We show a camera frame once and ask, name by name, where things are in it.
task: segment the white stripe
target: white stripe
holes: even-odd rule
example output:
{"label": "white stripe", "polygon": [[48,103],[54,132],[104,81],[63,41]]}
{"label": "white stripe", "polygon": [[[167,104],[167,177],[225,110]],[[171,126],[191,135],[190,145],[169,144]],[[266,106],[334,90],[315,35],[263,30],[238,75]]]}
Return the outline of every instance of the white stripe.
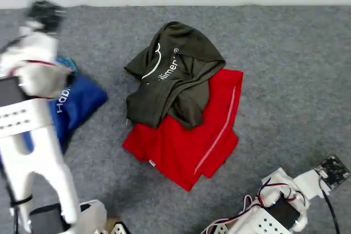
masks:
{"label": "white stripe", "polygon": [[208,151],[206,152],[206,154],[202,157],[202,159],[199,161],[199,163],[197,164],[197,167],[195,168],[194,171],[194,175],[196,174],[196,172],[198,171],[198,169],[202,166],[202,164],[204,163],[204,161],[206,160],[206,158],[208,157],[208,155],[212,152],[212,150],[214,149],[214,147],[216,146],[216,144],[218,143],[219,139],[222,137],[224,130],[227,128],[228,124],[229,124],[229,120],[230,120],[230,115],[231,115],[231,111],[233,110],[233,104],[234,104],[234,98],[235,98],[235,87],[233,89],[233,93],[231,95],[231,102],[230,102],[230,107],[229,107],[229,112],[228,112],[228,116],[227,116],[227,120],[225,121],[225,124],[222,128],[222,130],[219,132],[217,138],[215,139],[215,141],[213,142],[213,144],[211,145],[210,149],[208,149]]}
{"label": "white stripe", "polygon": [[142,77],[142,79],[145,78],[145,77],[147,77],[148,75],[152,74],[154,71],[156,71],[158,65],[160,64],[160,61],[161,61],[161,52],[160,52],[161,45],[160,45],[159,43],[158,43],[157,45],[158,45],[158,47],[157,47],[157,49],[155,50],[155,52],[158,53],[158,62],[156,63],[155,67],[154,67],[148,74],[146,74],[146,75],[144,75],[144,76]]}

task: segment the black electronic component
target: black electronic component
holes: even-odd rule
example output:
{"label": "black electronic component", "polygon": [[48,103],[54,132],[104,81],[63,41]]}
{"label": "black electronic component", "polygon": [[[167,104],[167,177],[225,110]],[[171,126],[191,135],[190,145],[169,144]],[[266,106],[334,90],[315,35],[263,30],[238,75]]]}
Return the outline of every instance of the black electronic component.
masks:
{"label": "black electronic component", "polygon": [[9,77],[0,79],[0,107],[16,104],[25,100],[29,100],[30,97],[19,87],[18,77]]}
{"label": "black electronic component", "polygon": [[283,194],[273,206],[266,208],[266,211],[288,230],[300,217],[300,212],[288,203]]}
{"label": "black electronic component", "polygon": [[349,176],[350,171],[335,155],[325,159],[314,169],[331,190],[336,189]]}
{"label": "black electronic component", "polygon": [[123,226],[123,228],[124,228],[126,234],[131,234],[130,231],[128,230],[126,224],[124,224],[122,221],[116,222],[116,223],[115,223],[115,226],[116,226],[117,224],[121,224],[121,225]]}
{"label": "black electronic component", "polygon": [[32,233],[35,234],[58,234],[71,227],[62,217],[59,203],[33,210],[30,220]]}
{"label": "black electronic component", "polygon": [[57,33],[64,16],[63,7],[47,0],[34,0],[26,12],[26,18],[43,25],[39,31],[47,34]]}

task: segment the white robot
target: white robot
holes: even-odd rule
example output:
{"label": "white robot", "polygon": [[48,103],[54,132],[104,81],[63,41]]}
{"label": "white robot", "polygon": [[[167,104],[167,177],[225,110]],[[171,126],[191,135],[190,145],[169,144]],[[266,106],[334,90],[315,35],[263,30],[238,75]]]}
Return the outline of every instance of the white robot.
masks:
{"label": "white robot", "polygon": [[[55,61],[55,33],[62,13],[60,7],[36,0],[20,37],[0,51],[0,153],[14,233],[21,226],[26,233],[35,234],[129,234],[121,222],[116,222],[111,232],[105,230],[106,209],[98,200],[79,204],[56,137],[46,100],[60,97],[70,75],[68,68]],[[32,152],[25,145],[24,132],[31,135]],[[46,178],[60,203],[32,210],[34,173]],[[255,199],[245,197],[239,215],[216,220],[202,233],[300,232],[307,224],[309,200],[326,198],[348,176],[349,171],[335,156],[295,179],[279,168],[262,180]]]}

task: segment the pile of clothes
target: pile of clothes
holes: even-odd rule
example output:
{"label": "pile of clothes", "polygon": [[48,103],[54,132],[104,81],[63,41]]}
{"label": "pile of clothes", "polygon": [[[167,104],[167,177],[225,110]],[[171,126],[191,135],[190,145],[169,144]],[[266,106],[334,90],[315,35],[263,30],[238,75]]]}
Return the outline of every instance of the pile of clothes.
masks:
{"label": "pile of clothes", "polygon": [[163,25],[125,69],[140,80],[127,98],[135,123],[123,147],[190,191],[210,178],[237,145],[233,132],[243,73],[200,31]]}

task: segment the circuit board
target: circuit board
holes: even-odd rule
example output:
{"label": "circuit board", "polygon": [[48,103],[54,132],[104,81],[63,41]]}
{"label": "circuit board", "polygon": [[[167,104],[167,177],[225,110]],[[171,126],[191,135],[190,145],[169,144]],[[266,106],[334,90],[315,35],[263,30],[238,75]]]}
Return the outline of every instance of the circuit board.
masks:
{"label": "circuit board", "polygon": [[332,191],[350,176],[350,171],[335,155],[331,155],[325,159],[314,170],[322,177],[323,181]]}

